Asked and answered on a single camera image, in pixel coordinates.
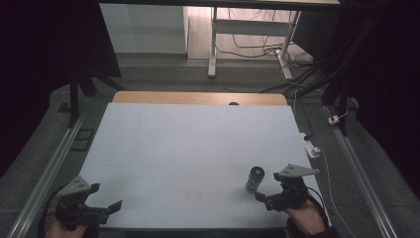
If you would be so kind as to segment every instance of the small cylindrical object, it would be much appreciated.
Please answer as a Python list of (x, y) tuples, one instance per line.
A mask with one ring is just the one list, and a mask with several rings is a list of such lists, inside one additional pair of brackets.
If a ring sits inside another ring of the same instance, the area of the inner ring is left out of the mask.
[(245, 184), (245, 189), (254, 193), (259, 188), (260, 183), (263, 181), (264, 171), (261, 167), (253, 167), (248, 176), (248, 181)]

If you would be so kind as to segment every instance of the table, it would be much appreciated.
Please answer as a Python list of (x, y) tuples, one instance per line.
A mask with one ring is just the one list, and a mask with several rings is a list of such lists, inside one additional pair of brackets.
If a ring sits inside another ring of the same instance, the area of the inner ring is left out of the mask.
[[(105, 227), (273, 228), (287, 215), (267, 212), (245, 183), (260, 166), (259, 191), (279, 193), (272, 174), (288, 163), (310, 168), (282, 95), (118, 92), (80, 175), (101, 183), (87, 205), (123, 200)], [(304, 179), (319, 191), (313, 176)]]

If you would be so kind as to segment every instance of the wire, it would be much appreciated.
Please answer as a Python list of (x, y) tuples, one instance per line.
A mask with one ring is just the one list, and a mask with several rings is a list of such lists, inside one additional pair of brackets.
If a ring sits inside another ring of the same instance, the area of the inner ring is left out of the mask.
[(224, 52), (224, 51), (220, 51), (220, 50), (219, 50), (219, 48), (217, 48), (217, 46), (215, 46), (215, 47), (216, 47), (216, 50), (217, 50), (218, 52), (220, 52), (220, 53), (224, 53), (224, 54), (231, 54), (231, 55), (235, 55), (235, 56), (238, 56), (238, 57), (243, 57), (243, 58), (260, 58), (260, 57), (264, 57), (264, 56), (269, 55), (269, 53), (274, 52), (275, 50), (278, 50), (278, 49), (268, 49), (268, 50), (266, 50), (266, 51), (265, 51), (265, 53), (264, 53), (264, 54), (262, 54), (262, 55), (257, 55), (257, 56), (244, 56), (244, 55), (237, 54), (237, 53), (233, 53), (233, 52)]
[[(299, 77), (297, 77), (297, 78), (295, 78), (294, 80), (295, 81), (297, 81), (297, 83), (298, 84), (301, 84), (302, 82), (304, 82), (306, 79), (308, 79), (309, 78), (309, 76), (310, 75), (312, 75), (312, 73), (314, 73), (315, 72), (315, 70), (316, 70), (316, 68), (315, 67), (309, 67), (308, 69), (306, 69), (302, 74), (301, 74), (301, 76), (302, 76), (302, 78), (300, 79), (300, 80), (298, 80), (299, 79)], [(284, 93), (283, 93), (283, 95), (284, 96), (287, 96), (287, 93), (289, 92), (289, 91), (291, 91), (294, 87), (295, 87), (296, 85), (292, 85), (292, 86), (290, 86), (288, 89), (286, 89), (285, 91), (284, 91)]]
[(312, 188), (312, 187), (309, 187), (309, 186), (306, 186), (308, 189), (311, 189), (312, 191), (314, 191), (317, 195), (318, 195), (318, 197), (319, 197), (319, 199), (321, 200), (321, 203), (322, 203), (322, 209), (323, 210), (325, 210), (325, 204), (324, 204), (324, 200), (322, 199), (322, 196), (318, 193), (318, 191), (316, 191), (314, 188)]
[(349, 107), (347, 107), (346, 113), (344, 115), (339, 116), (339, 119), (342, 117), (345, 117), (347, 115), (347, 113), (349, 113)]
[(353, 234), (352, 230), (349, 228), (349, 226), (347, 226), (347, 223), (344, 221), (343, 217), (340, 215), (340, 212), (337, 210), (336, 204), (334, 203), (333, 194), (331, 193), (330, 170), (328, 168), (327, 155), (325, 155), (324, 149), (322, 149), (321, 147), (318, 147), (318, 148), (322, 151), (322, 154), (324, 155), (325, 165), (327, 166), (328, 190), (330, 192), (331, 202), (333, 203), (333, 206), (337, 212), (337, 215), (339, 215), (340, 219), (342, 220), (343, 224), (346, 226), (347, 230), (352, 234), (353, 237), (356, 238), (355, 234)]
[(296, 120), (296, 97), (297, 97), (297, 89), (294, 91), (294, 100), (293, 100), (294, 120)]
[(313, 137), (315, 135), (315, 130), (314, 130), (313, 126), (312, 126), (311, 120), (308, 117), (308, 114), (306, 113), (306, 110), (305, 110), (305, 107), (303, 106), (302, 100), (300, 100), (300, 98), (298, 100), (299, 100), (300, 106), (302, 107), (303, 113), (305, 114), (306, 121), (308, 121), (309, 129), (311, 130), (311, 133), (309, 135), (306, 135), (306, 136), (308, 138), (311, 138), (311, 137)]
[[(300, 78), (301, 76), (303, 76), (307, 71), (309, 71), (309, 69), (310, 68), (308, 68), (306, 71), (304, 71), (304, 72), (302, 72), (299, 76), (297, 76), (295, 79), (297, 80), (298, 78)], [(262, 91), (260, 91), (259, 93), (264, 93), (264, 92), (267, 92), (267, 91), (269, 91), (269, 90), (273, 90), (273, 89), (277, 89), (277, 88), (280, 88), (280, 87), (283, 87), (283, 86), (287, 86), (288, 85), (288, 83), (283, 83), (283, 84), (280, 84), (280, 85), (277, 85), (277, 86), (274, 86), (274, 87), (269, 87), (269, 88), (266, 88), (266, 89), (264, 89), (264, 90), (262, 90)]]
[(287, 80), (287, 79), (285, 78), (285, 76), (284, 76), (284, 72), (283, 72), (283, 70), (281, 71), (281, 78), (283, 78), (283, 80), (284, 80), (285, 82), (288, 82), (288, 83), (293, 84), (293, 85), (296, 85), (296, 86), (304, 86), (304, 87), (307, 87), (307, 86), (308, 86), (308, 85), (305, 85), (305, 84), (299, 84), (299, 83), (295, 83), (295, 82), (291, 82), (291, 81)]
[(46, 234), (46, 217), (47, 217), (47, 212), (49, 210), (50, 204), (52, 203), (52, 200), (55, 197), (55, 195), (59, 191), (61, 191), (64, 187), (65, 185), (61, 185), (58, 188), (56, 188), (50, 195), (49, 199), (47, 200), (46, 206), (44, 207), (44, 210), (43, 210), (43, 215), (41, 216), (41, 219), (38, 222), (38, 237), (39, 238), (44, 238)]

